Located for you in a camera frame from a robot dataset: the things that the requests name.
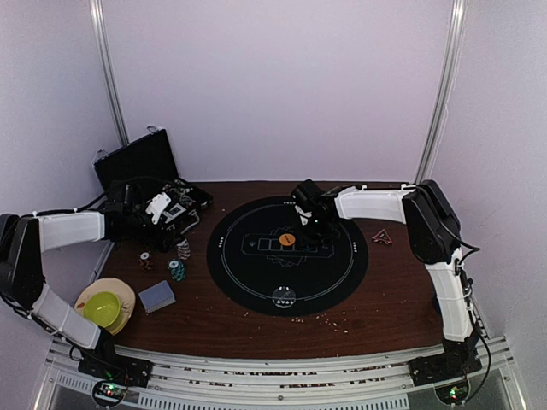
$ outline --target white backdrop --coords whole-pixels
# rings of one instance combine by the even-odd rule
[[[190,180],[412,180],[450,0],[104,2],[130,139]]]

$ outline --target yellow bowl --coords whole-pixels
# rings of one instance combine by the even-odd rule
[[[112,292],[99,292],[84,307],[84,317],[101,327],[112,325],[120,316],[121,303]]]

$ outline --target vertical metal pole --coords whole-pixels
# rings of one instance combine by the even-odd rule
[[[97,38],[97,47],[99,48],[99,55],[101,56],[101,62],[103,64],[104,79],[106,80],[106,87],[109,94],[110,108],[114,117],[120,145],[125,147],[129,144],[129,137],[127,136],[126,123],[123,120],[120,99],[118,97],[118,91],[116,90],[116,84],[114,81],[114,71],[112,70],[112,62],[110,60],[109,42],[107,40],[106,27],[104,25],[103,18],[103,2],[102,0],[90,0],[90,6],[93,29],[95,30],[95,37]]]
[[[467,0],[454,0],[452,6],[452,19],[448,38],[446,41],[446,51],[444,52],[443,72],[438,86],[437,101],[433,110],[429,132],[427,134],[426,146],[421,155],[420,165],[416,174],[415,183],[419,184],[430,171],[438,141],[441,136],[442,125],[444,121],[444,112],[450,94],[450,89],[454,83],[454,74],[460,55],[460,46],[462,43],[463,21]]]

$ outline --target orange object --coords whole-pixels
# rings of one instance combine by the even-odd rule
[[[279,237],[279,241],[283,246],[292,246],[296,243],[297,239],[290,233],[284,233]]]

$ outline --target dark wood tabletop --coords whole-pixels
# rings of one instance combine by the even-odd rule
[[[186,278],[174,282],[167,268],[174,251],[152,253],[153,267],[138,263],[148,250],[125,242],[112,252],[103,278],[119,278],[136,294],[166,279],[177,302],[146,314],[137,299],[117,344],[156,352],[245,359],[306,359],[383,353],[435,345],[442,321],[432,306],[427,270],[409,247],[406,228],[384,220],[356,220],[368,245],[368,270],[360,287],[344,302],[318,314],[281,318],[252,312],[228,299],[207,268],[207,243],[216,224],[235,208],[266,196],[289,195],[293,182],[198,184],[215,197],[201,224],[188,234],[191,258]],[[323,189],[335,183],[319,184]],[[373,243],[386,229],[393,245]]]

